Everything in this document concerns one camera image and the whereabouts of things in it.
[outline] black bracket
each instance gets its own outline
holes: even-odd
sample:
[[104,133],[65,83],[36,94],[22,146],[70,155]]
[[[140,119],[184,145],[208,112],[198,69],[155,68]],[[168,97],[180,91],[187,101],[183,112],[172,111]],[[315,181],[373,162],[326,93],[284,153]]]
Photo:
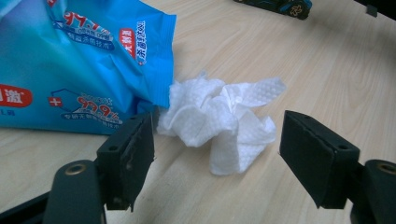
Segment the black bracket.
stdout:
[[154,160],[151,114],[125,120],[95,161],[58,170],[51,191],[0,214],[0,223],[106,223],[107,210],[134,208]]
[[354,203],[353,224],[396,223],[396,164],[358,162],[360,150],[317,120],[286,111],[280,155],[317,207]]

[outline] blue and white packaging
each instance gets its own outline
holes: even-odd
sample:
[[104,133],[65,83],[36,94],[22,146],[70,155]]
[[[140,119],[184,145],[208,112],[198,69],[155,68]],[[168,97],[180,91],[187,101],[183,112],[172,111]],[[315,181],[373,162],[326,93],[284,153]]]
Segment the blue and white packaging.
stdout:
[[0,3],[0,126],[111,134],[169,106],[175,15],[138,0]]

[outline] table surface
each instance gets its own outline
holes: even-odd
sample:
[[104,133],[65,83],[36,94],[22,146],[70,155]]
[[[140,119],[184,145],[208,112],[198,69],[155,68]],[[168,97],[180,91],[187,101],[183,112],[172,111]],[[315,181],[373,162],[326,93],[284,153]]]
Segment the table surface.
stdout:
[[[280,77],[287,89],[255,109],[274,120],[277,138],[241,175],[210,173],[210,143],[192,148],[155,134],[134,212],[107,211],[108,223],[350,223],[350,202],[317,209],[278,155],[283,114],[319,120],[361,149],[360,163],[396,162],[396,22],[352,0],[314,0],[306,21],[232,0],[144,2],[177,14],[176,80],[206,70],[226,83]],[[0,129],[0,212],[50,190],[64,164],[94,160],[105,140]]]

